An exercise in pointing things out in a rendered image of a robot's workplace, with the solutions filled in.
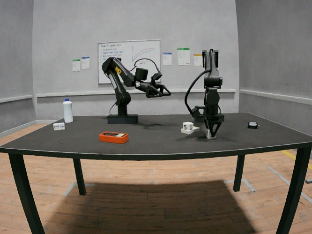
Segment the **white number cube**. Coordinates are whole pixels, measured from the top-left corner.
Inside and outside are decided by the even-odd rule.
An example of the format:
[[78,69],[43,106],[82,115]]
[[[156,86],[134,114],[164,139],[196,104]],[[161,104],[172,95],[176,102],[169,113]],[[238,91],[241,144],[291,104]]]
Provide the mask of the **white number cube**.
[[193,123],[190,123],[190,122],[185,122],[183,123],[183,129],[184,130],[192,130],[193,129]]
[[[213,133],[214,133],[215,129],[212,128],[212,130],[213,130]],[[207,137],[208,139],[215,139],[215,138],[216,138],[216,135],[215,135],[215,136],[212,136],[211,133],[210,133],[210,130],[209,130],[209,129],[206,129],[206,137]]]

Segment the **white bottle with blue cap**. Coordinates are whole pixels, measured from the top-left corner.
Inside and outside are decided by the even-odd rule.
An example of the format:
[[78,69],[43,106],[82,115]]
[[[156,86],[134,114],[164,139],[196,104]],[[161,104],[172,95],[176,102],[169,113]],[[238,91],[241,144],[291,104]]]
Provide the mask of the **white bottle with blue cap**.
[[72,123],[73,122],[72,102],[70,102],[69,99],[65,99],[65,102],[63,103],[63,109],[65,123]]

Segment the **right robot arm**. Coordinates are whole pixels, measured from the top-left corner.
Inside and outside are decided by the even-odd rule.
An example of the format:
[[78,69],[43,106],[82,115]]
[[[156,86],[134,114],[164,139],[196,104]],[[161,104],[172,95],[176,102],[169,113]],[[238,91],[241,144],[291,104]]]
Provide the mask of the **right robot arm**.
[[[123,67],[121,58],[114,59],[109,57],[103,64],[102,70],[109,77],[116,94],[116,106],[118,106],[118,114],[110,114],[107,118],[137,118],[138,114],[128,114],[127,105],[131,101],[131,97],[128,91],[123,87],[118,74],[121,76],[123,83],[127,87],[135,87],[135,89],[141,90],[141,86],[148,76],[148,69],[136,68],[135,75],[129,72]],[[118,74],[117,74],[118,73]]]

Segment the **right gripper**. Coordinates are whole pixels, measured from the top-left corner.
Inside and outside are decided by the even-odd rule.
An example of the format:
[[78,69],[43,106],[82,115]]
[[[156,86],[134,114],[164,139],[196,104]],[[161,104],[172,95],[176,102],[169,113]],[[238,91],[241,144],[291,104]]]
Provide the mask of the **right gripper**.
[[[157,97],[162,97],[162,96],[170,96],[171,92],[163,84],[156,84],[155,83],[155,80],[153,79],[153,77],[155,75],[156,75],[156,73],[151,77],[150,83],[143,83],[142,84],[141,90],[146,93],[147,98],[157,98]],[[148,84],[150,84],[150,85],[148,85]],[[157,89],[160,89],[160,91],[158,91]],[[164,89],[169,94],[163,94]],[[159,94],[159,95],[157,95],[157,94]]]

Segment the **small white cardboard box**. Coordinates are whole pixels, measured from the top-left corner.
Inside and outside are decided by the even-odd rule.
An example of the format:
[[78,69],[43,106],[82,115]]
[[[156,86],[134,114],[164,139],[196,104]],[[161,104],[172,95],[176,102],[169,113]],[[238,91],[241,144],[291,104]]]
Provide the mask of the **small white cardboard box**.
[[54,123],[53,126],[54,126],[54,130],[62,130],[62,129],[65,129],[64,122],[63,122],[63,123]]

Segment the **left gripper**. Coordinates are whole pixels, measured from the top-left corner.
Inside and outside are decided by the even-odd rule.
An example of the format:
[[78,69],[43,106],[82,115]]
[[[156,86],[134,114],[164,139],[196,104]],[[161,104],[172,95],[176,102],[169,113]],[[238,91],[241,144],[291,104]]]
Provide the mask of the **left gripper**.
[[[202,118],[202,119],[204,121],[206,128],[209,128],[211,135],[215,136],[220,125],[222,124],[222,121],[218,121],[219,119],[222,118],[222,116],[220,114],[218,114],[218,104],[210,105],[209,103],[206,102],[206,107],[205,106],[195,106],[195,108],[192,109],[192,112],[195,113],[199,109],[203,109],[204,118]],[[217,124],[217,127],[213,133],[212,128],[215,124]]]

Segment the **orange digital multimeter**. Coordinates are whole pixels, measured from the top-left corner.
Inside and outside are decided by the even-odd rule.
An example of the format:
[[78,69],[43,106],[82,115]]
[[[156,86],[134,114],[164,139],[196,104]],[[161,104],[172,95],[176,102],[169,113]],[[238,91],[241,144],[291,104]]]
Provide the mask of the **orange digital multimeter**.
[[113,133],[103,132],[99,135],[99,141],[110,142],[110,143],[120,143],[123,144],[128,141],[128,134],[123,133]]

